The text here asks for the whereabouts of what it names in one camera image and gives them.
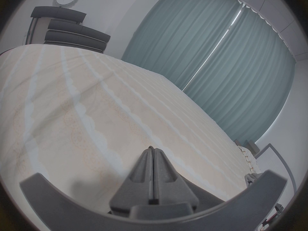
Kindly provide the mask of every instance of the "curtain pleat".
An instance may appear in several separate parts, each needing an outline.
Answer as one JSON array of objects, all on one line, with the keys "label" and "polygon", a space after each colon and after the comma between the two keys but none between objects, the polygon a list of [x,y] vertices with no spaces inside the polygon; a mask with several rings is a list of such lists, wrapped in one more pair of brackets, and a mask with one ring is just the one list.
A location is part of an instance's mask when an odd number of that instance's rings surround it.
[{"label": "curtain pleat", "polygon": [[165,76],[181,90],[195,75],[184,92],[242,144],[256,141],[273,123],[295,67],[279,35],[237,0],[159,0],[122,60]]}]

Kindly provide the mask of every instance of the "bed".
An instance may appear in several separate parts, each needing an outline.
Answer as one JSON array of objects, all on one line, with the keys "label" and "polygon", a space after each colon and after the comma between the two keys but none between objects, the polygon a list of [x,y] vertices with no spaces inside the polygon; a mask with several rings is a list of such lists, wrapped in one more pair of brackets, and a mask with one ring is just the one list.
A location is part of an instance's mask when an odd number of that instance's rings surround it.
[{"label": "bed", "polygon": [[246,188],[245,156],[162,75],[73,47],[31,44],[0,56],[0,176],[26,216],[19,182],[40,172],[83,206],[108,202],[144,149],[222,200]]}]

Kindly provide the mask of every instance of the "striped bed sheet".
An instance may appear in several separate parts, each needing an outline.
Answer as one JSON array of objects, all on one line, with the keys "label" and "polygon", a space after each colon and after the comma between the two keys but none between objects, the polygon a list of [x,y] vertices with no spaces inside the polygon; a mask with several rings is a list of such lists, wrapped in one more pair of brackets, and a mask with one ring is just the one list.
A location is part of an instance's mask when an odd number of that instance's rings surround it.
[{"label": "striped bed sheet", "polygon": [[19,182],[36,172],[83,206],[108,202],[143,150],[162,149],[194,184],[228,200],[248,163],[198,105],[162,75],[88,50],[26,45],[0,56],[0,175],[41,230]]}]

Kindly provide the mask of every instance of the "beige bedspread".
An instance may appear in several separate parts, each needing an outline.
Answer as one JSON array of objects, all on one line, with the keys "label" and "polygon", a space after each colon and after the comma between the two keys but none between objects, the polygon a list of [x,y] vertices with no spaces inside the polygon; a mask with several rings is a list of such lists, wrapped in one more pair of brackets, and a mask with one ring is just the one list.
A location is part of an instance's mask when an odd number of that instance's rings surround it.
[{"label": "beige bedspread", "polygon": [[19,182],[40,172],[91,209],[108,202],[141,152],[162,149],[191,182],[227,200],[246,188],[241,150],[163,76],[71,47],[0,56],[0,175],[41,230]]}]

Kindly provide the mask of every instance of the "curtain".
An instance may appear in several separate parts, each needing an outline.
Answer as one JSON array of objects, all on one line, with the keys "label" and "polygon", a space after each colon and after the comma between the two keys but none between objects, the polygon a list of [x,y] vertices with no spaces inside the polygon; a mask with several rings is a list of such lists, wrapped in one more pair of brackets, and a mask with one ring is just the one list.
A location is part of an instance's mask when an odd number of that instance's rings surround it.
[{"label": "curtain", "polygon": [[273,123],[295,67],[279,35],[237,0],[159,0],[122,60],[165,76],[181,90],[202,66],[184,93],[242,144],[258,140]]},{"label": "curtain", "polygon": [[183,90],[240,9],[237,0],[159,0],[122,60],[159,73]]}]

